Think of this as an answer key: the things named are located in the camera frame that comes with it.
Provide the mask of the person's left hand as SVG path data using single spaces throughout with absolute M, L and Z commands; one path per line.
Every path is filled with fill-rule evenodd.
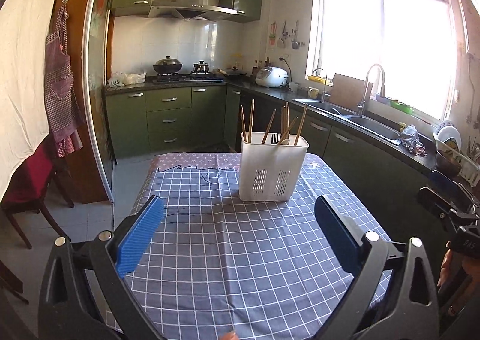
M 231 331 L 223 335 L 220 340 L 239 340 L 239 337 L 234 331 Z

